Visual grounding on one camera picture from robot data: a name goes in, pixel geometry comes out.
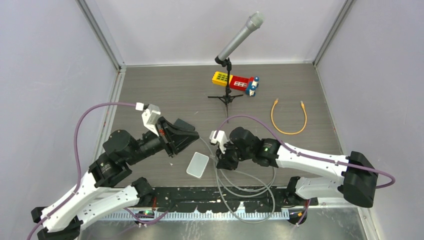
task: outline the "white wall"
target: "white wall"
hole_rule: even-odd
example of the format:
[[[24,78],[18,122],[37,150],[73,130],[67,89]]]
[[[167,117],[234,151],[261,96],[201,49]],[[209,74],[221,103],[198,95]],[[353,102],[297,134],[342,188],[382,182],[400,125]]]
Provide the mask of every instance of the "white wall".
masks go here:
[[[108,101],[116,71],[73,0],[1,1],[0,53],[0,239],[22,240],[30,211],[76,183],[75,125]],[[83,170],[104,113],[81,126]]]
[[[423,239],[423,13],[422,0],[356,1],[318,65],[346,151],[397,179],[371,209],[384,240]]]
[[[96,0],[127,65],[208,64],[245,24],[264,24],[233,64],[312,62],[344,0]]]

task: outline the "gray microphone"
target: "gray microphone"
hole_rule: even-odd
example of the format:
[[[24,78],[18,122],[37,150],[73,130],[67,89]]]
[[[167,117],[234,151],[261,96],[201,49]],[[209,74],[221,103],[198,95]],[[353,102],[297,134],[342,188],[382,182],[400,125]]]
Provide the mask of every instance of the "gray microphone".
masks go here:
[[[247,19],[243,28],[235,35],[227,46],[215,58],[217,64],[225,67],[224,60],[251,34],[253,31],[261,27],[264,22],[264,16],[260,12],[255,12]]]

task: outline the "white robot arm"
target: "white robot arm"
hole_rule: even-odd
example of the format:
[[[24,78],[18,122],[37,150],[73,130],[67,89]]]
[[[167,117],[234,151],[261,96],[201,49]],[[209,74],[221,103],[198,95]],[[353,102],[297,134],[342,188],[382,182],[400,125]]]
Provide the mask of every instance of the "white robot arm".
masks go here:
[[[229,138],[223,131],[213,131],[209,139],[211,144],[219,145],[216,152],[218,169],[235,170],[239,162],[252,159],[263,167],[298,169],[321,176],[292,177],[287,185],[287,203],[296,205],[297,200],[333,197],[344,198],[359,207],[373,206],[378,175],[337,164],[350,163],[373,169],[360,152],[353,151],[346,156],[305,150],[272,138],[259,139],[242,127],[235,128]],[[336,163],[316,159],[331,159]]]
[[[173,157],[199,138],[195,128],[183,120],[171,124],[160,117],[161,112],[155,105],[138,102],[135,108],[143,111],[143,124],[149,131],[138,140],[125,130],[114,131],[103,144],[105,152],[81,178],[78,192],[74,193],[73,187],[54,204],[34,208],[31,215],[35,223],[47,217],[42,223],[43,229],[37,233],[39,240],[74,240],[80,231],[116,210],[148,204],[153,189],[143,177],[112,196],[97,201],[96,198],[129,176],[132,173],[129,165],[162,150]],[[73,198],[48,216],[72,194]]]

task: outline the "microphone stand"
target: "microphone stand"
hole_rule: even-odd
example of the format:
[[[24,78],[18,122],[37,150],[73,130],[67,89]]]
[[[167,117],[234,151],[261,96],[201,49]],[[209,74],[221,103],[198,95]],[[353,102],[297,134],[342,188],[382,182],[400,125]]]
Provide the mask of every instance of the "microphone stand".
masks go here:
[[[226,108],[226,117],[228,118],[228,104],[232,103],[233,100],[237,97],[242,97],[243,94],[231,96],[231,89],[230,89],[230,71],[232,70],[231,61],[230,58],[225,59],[222,61],[221,66],[226,67],[226,70],[228,72],[227,78],[226,78],[226,86],[225,86],[225,95],[223,96],[208,96],[209,99],[219,99],[221,102],[225,104]]]

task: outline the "toy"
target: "toy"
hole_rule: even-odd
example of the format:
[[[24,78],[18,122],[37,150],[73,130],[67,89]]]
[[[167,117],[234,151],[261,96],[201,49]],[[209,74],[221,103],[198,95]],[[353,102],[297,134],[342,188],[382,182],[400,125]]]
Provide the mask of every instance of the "toy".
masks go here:
[[[247,95],[254,97],[256,95],[255,90],[259,86],[259,77],[255,76],[253,81],[249,81],[246,90],[244,91]]]
[[[228,75],[226,73],[217,71],[213,75],[212,83],[220,86],[226,86],[227,85],[227,77]],[[251,77],[251,78],[245,78],[241,76],[229,76],[229,87],[234,90],[243,91],[249,96],[255,96],[255,90],[258,88],[259,77]]]

